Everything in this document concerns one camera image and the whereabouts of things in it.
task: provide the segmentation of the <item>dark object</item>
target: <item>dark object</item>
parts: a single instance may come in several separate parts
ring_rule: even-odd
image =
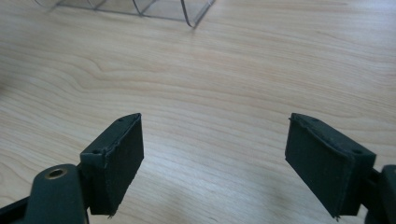
[[[35,177],[30,197],[0,209],[0,223],[88,223],[114,216],[144,158],[141,115],[117,119],[81,154]]]
[[[375,154],[326,123],[291,114],[286,161],[332,217],[356,216],[366,223],[396,223],[396,166],[373,169]]]

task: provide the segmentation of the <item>screw hole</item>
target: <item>screw hole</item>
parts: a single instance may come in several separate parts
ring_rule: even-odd
[[[67,170],[64,169],[64,168],[55,169],[55,170],[53,170],[53,171],[47,173],[47,174],[46,174],[46,178],[47,178],[47,179],[56,179],[56,178],[59,178],[59,177],[65,175],[66,173],[67,173]]]
[[[352,152],[355,153],[355,154],[361,154],[362,153],[360,150],[357,150],[357,149],[353,149]]]

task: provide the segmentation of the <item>table surface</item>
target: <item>table surface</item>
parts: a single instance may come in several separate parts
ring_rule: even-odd
[[[285,162],[288,118],[396,163],[396,2],[218,0],[193,30],[0,1],[0,206],[137,112],[145,159],[93,224],[336,223]]]

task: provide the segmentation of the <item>wooden table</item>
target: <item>wooden table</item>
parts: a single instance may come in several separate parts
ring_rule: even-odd
[[[336,223],[284,160],[288,117],[396,163],[396,3],[218,0],[192,30],[0,1],[0,206],[136,112],[146,158],[92,224]]]

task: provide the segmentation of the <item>wood grain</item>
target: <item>wood grain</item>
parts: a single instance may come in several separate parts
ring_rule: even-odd
[[[324,120],[381,169],[395,87],[391,0],[218,0],[196,30],[0,1],[0,206],[140,112],[146,158],[119,212],[92,223],[336,223],[284,161],[288,117]]]

